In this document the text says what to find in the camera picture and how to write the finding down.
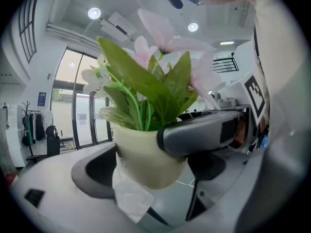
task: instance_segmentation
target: ceiling vent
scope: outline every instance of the ceiling vent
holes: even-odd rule
[[[101,30],[117,39],[120,42],[124,42],[130,38],[137,30],[131,25],[125,18],[119,13],[115,12],[109,17],[109,19],[101,20]]]

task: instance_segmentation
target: pink flower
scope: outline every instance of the pink flower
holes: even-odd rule
[[[135,41],[135,52],[128,48],[122,48],[126,51],[132,59],[134,59],[143,68],[147,69],[151,56],[157,51],[156,46],[148,48],[148,42],[142,35]]]
[[[210,102],[215,110],[220,110],[216,100],[208,94],[208,92],[219,85],[222,80],[219,74],[212,71],[213,57],[213,52],[208,51],[202,54],[200,60],[191,59],[190,87],[205,101]]]
[[[162,54],[177,51],[213,50],[213,47],[208,43],[191,38],[175,37],[174,28],[169,23],[169,20],[163,16],[143,9],[138,10],[138,15],[145,28],[154,38],[155,43]]]

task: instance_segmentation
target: flower pot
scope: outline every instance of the flower pot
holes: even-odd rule
[[[144,132],[114,127],[118,146],[117,163],[139,184],[149,189],[162,189],[174,181],[184,169],[186,158],[173,157],[161,150],[157,131]]]

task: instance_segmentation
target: ceiling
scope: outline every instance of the ceiling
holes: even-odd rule
[[[240,0],[228,5],[197,6],[188,0],[182,2],[184,7],[178,10],[167,0],[55,0],[55,13],[50,17],[50,23],[92,39],[97,36],[105,37],[128,48],[133,48],[133,40],[143,35],[151,46],[154,40],[137,14],[138,8],[144,8],[169,18],[176,35],[209,42],[217,50],[225,49],[220,47],[221,41],[234,40],[239,44],[251,38],[255,25],[255,9],[249,3]],[[92,7],[101,10],[102,14],[97,20],[91,20],[87,15]],[[101,31],[100,20],[107,20],[114,12],[127,19],[137,30],[125,42],[119,42]],[[198,23],[199,29],[196,32],[188,31],[191,22]]]

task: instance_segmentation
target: window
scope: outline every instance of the window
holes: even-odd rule
[[[77,149],[112,141],[110,123],[102,119],[99,110],[108,99],[95,94],[83,94],[87,84],[82,71],[97,67],[96,58],[66,50],[59,65],[51,98],[54,125],[62,137],[72,137]]]

